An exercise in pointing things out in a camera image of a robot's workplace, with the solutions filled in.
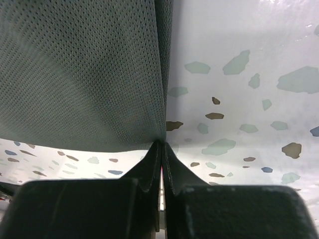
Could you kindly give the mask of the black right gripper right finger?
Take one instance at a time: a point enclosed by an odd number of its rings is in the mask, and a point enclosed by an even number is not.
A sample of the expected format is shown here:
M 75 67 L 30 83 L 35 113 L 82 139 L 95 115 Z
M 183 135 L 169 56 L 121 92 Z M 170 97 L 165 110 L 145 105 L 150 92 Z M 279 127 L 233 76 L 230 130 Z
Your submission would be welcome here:
M 302 198 L 276 185 L 210 185 L 161 147 L 168 239 L 316 239 Z

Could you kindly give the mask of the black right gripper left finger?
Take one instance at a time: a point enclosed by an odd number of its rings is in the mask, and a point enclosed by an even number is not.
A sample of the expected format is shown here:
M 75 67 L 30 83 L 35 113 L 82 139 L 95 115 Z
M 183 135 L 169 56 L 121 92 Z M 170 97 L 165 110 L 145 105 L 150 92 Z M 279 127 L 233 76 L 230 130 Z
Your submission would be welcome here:
M 3 239 L 153 239 L 160 230 L 160 142 L 119 179 L 1 183 Z

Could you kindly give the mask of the grey t-shirt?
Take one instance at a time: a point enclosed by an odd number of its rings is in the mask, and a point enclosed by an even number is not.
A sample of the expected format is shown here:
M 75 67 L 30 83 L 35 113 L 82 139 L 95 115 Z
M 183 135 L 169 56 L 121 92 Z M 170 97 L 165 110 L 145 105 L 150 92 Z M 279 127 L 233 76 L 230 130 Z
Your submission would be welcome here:
M 172 6 L 1 1 L 1 138 L 97 152 L 164 141 Z

